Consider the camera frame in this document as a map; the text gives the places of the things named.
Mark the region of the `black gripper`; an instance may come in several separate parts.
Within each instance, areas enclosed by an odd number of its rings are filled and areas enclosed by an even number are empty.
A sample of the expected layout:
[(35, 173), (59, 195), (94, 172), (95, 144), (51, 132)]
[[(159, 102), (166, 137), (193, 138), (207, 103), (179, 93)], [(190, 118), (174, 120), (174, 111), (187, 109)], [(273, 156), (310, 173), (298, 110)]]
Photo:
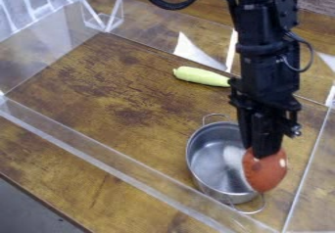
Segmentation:
[(230, 80), (231, 104), (237, 107), (243, 147), (253, 148), (258, 159), (279, 152), (285, 135), (302, 135), (302, 104), (294, 97), (301, 89), (301, 73), (301, 55), (295, 52), (241, 56), (241, 77)]

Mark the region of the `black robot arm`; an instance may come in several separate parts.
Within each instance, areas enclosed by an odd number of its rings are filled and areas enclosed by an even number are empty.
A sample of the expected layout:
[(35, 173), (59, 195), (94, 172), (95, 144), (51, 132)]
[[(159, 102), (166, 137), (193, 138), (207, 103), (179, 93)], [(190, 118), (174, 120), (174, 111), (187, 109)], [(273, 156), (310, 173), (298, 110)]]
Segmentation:
[(301, 134), (294, 97), (301, 88), (298, 0), (227, 0), (238, 42), (241, 76), (230, 80), (243, 147), (263, 159)]

